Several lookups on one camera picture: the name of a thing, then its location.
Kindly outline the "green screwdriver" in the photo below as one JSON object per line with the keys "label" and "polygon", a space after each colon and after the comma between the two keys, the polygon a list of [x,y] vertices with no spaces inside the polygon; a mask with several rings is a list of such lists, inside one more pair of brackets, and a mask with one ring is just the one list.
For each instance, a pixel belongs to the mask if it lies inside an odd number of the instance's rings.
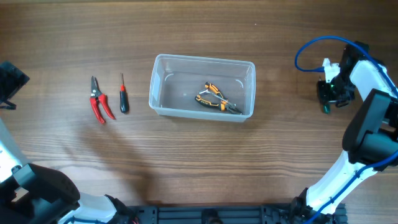
{"label": "green screwdriver", "polygon": [[330,114],[330,105],[323,105],[323,112],[325,114]]}

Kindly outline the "orange black pliers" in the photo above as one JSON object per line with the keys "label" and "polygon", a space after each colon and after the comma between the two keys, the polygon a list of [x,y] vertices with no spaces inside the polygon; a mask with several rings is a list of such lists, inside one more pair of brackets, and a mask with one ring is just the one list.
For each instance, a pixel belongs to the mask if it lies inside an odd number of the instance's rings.
{"label": "orange black pliers", "polygon": [[[220,91],[220,89],[216,86],[216,85],[214,85],[214,84],[212,84],[212,83],[210,83],[210,82],[206,82],[205,83],[205,89],[204,90],[210,90],[210,91],[212,91],[212,92],[214,92],[214,93],[216,93],[218,96],[220,96],[220,97],[222,97],[222,98],[224,98],[224,99],[227,99],[225,96],[224,96],[224,94],[222,94],[222,92]],[[218,109],[218,110],[220,110],[220,111],[228,111],[228,112],[230,112],[231,114],[238,114],[238,115],[242,115],[242,111],[241,110],[239,110],[236,106],[231,106],[231,105],[229,105],[229,104],[227,104],[226,102],[224,102],[224,101],[221,101],[221,100],[219,100],[218,98],[216,98],[216,99],[218,99],[218,102],[212,102],[212,101],[210,101],[210,100],[206,100],[206,99],[204,99],[203,97],[202,97],[203,95],[199,95],[199,94],[197,94],[196,96],[195,96],[195,101],[197,102],[197,103],[199,103],[200,105],[202,105],[202,106],[206,106],[206,107],[208,107],[208,108],[213,108],[213,109]]]}

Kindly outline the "silver socket wrench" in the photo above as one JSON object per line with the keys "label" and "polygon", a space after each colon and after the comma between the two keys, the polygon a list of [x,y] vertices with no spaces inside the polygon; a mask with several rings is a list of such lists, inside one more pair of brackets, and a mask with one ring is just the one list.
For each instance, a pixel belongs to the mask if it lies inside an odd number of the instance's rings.
{"label": "silver socket wrench", "polygon": [[199,94],[199,95],[208,94],[208,95],[211,95],[211,96],[214,96],[214,97],[218,98],[218,99],[221,100],[221,101],[226,102],[227,104],[229,104],[229,105],[231,105],[231,106],[236,106],[236,104],[231,103],[229,100],[224,99],[224,98],[218,96],[216,93],[214,93],[214,92],[212,92],[212,91],[210,91],[210,90],[207,90],[207,89],[206,89],[206,90],[199,91],[198,94]]}

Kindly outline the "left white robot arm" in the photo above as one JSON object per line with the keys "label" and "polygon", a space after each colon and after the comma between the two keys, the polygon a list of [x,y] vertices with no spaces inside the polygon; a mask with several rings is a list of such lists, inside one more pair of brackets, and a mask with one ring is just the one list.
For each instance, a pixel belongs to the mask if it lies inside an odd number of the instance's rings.
{"label": "left white robot arm", "polygon": [[1,125],[1,223],[137,223],[109,195],[82,194],[59,170],[30,163]]}

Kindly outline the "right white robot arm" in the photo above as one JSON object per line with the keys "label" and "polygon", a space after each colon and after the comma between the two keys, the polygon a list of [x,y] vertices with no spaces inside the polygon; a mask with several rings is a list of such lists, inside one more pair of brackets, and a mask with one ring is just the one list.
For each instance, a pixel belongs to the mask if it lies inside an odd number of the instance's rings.
{"label": "right white robot arm", "polygon": [[324,59],[316,72],[325,79],[317,83],[324,113],[330,105],[349,105],[359,92],[363,104],[342,139],[342,153],[327,173],[303,190],[289,205],[291,222],[332,223],[341,201],[361,182],[397,166],[397,87],[382,61],[370,56],[369,46],[341,39],[341,61]]}

